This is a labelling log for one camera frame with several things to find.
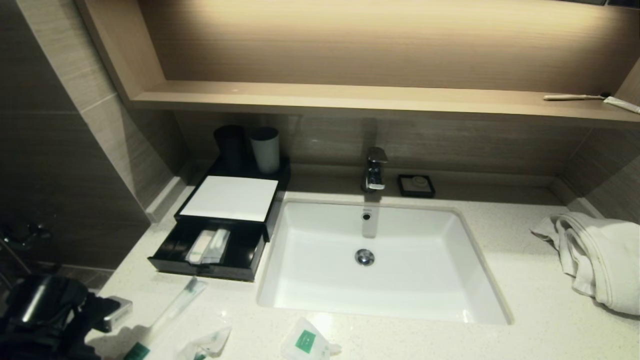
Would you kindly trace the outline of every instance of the white towel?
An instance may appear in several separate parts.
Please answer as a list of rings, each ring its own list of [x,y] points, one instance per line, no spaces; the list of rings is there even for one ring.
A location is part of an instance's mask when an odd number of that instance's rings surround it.
[[[531,232],[553,242],[575,291],[640,315],[640,225],[566,213],[544,218]]]

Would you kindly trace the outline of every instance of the faucet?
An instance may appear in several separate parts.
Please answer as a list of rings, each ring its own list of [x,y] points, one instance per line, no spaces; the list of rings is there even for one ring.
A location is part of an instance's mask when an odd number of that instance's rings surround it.
[[[367,168],[360,188],[365,193],[374,193],[382,190],[385,185],[382,182],[382,164],[388,162],[385,151],[379,147],[370,147],[367,150]]]

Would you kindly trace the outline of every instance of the countertop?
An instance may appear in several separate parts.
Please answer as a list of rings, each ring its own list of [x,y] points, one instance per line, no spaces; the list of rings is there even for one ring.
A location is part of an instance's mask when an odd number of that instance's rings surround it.
[[[333,190],[341,179],[317,192],[293,181],[287,200],[362,202],[354,193]],[[87,343],[106,359],[120,359],[142,326],[189,281],[162,274],[148,262],[175,225],[172,218],[193,187],[187,188],[162,222],[152,225],[131,250],[100,296],[118,295],[134,303],[132,316],[114,334],[92,331]],[[220,359],[281,359],[280,345],[301,316],[311,321],[347,359],[616,359],[639,358],[636,318],[614,314],[571,289],[557,252],[529,232],[540,219],[567,211],[544,188],[514,186],[443,187],[439,199],[383,196],[381,205],[456,208],[465,217],[508,309],[509,325],[408,320],[260,307],[260,281],[271,250],[267,244],[254,283],[201,278],[209,285],[173,329],[154,343],[147,359],[173,359],[181,344],[224,324],[231,335]]]

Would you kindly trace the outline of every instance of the undermount sink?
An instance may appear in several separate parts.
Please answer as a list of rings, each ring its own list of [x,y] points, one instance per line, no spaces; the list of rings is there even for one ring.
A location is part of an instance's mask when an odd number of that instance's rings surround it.
[[[288,202],[278,222],[261,306],[508,323],[453,211]]]

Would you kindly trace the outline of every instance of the drain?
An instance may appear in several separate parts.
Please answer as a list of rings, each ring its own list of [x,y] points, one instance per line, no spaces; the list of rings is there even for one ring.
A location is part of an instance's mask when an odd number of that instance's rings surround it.
[[[356,262],[362,266],[370,266],[376,260],[373,253],[367,249],[356,251]]]

